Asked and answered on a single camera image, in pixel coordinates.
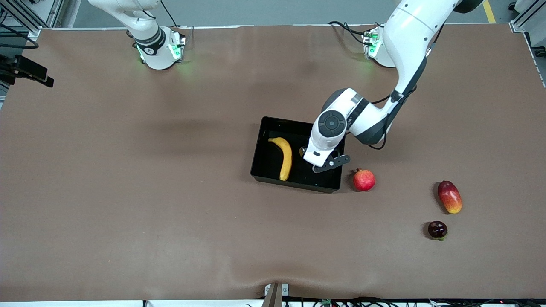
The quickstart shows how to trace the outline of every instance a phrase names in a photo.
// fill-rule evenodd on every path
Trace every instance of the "black plastic bin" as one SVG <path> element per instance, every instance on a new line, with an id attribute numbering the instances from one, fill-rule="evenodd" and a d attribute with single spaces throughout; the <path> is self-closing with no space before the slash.
<path id="1" fill-rule="evenodd" d="M 262 118 L 250 174 L 257 181 L 270 184 L 325 193 L 332 193 L 339 190 L 342 167 L 316 174 L 313 172 L 313 165 L 299 155 L 299 149 L 302 146 L 307 146 L 312 127 L 313 124 L 307 122 L 276 119 L 273 117 Z M 278 178 L 283 160 L 282 151 L 277 145 L 268 142 L 269 138 L 277 137 L 284 138 L 292 147 L 292 170 L 287 181 L 281 181 Z M 345 138 L 337 146 L 340 155 L 343 154 L 344 147 Z"/>

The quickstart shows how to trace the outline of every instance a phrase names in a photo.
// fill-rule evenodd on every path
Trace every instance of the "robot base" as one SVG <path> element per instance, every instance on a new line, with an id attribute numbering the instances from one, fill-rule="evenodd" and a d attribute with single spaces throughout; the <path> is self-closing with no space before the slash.
<path id="1" fill-rule="evenodd" d="M 381 66 L 389 68 L 395 67 L 393 60 L 391 60 L 389 54 L 387 53 L 387 50 L 385 49 L 385 46 L 383 45 L 383 42 L 380 39 L 382 34 L 382 26 L 378 26 L 364 32 L 364 34 L 362 35 L 362 40 L 365 43 L 372 44 L 371 46 L 364 45 L 364 54 L 366 55 L 367 60 L 373 59 Z"/>
<path id="2" fill-rule="evenodd" d="M 186 45 L 186 37 L 169 27 L 160 27 L 165 32 L 166 40 L 155 55 L 148 55 L 139 47 L 140 58 L 150 68 L 162 70 L 171 67 L 174 63 L 181 62 Z"/>

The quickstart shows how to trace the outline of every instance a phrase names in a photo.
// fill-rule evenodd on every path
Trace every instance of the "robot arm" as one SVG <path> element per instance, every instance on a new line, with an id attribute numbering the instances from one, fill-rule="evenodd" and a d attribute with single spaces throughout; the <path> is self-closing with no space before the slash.
<path id="1" fill-rule="evenodd" d="M 159 0 L 88 1 L 127 27 L 150 68 L 166 69 L 182 59 L 185 38 L 168 27 L 160 27 L 148 12 L 159 6 Z"/>
<path id="2" fill-rule="evenodd" d="M 398 83 L 385 106 L 377 108 L 351 88 L 334 92 L 313 124 L 304 159 L 322 167 L 351 132 L 362 144 L 377 144 L 426 66 L 430 40 L 461 0 L 403 0 L 387 21 L 380 37 L 398 71 Z"/>

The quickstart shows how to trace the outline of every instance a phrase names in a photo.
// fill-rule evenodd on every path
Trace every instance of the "dark purple fruit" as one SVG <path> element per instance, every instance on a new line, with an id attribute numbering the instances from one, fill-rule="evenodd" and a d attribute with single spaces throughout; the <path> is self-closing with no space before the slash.
<path id="1" fill-rule="evenodd" d="M 435 240 L 443 241 L 447 235 L 447 226 L 443 222 L 434 221 L 429 224 L 429 235 Z"/>

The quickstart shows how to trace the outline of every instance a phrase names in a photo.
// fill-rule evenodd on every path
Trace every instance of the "banana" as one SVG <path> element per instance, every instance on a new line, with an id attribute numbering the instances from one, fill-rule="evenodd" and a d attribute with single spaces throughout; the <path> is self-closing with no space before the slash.
<path id="1" fill-rule="evenodd" d="M 268 141 L 277 145 L 282 150 L 283 160 L 279 179 L 281 181 L 286 181 L 290 174 L 290 169 L 292 168 L 292 148 L 283 138 L 271 138 L 268 139 Z"/>

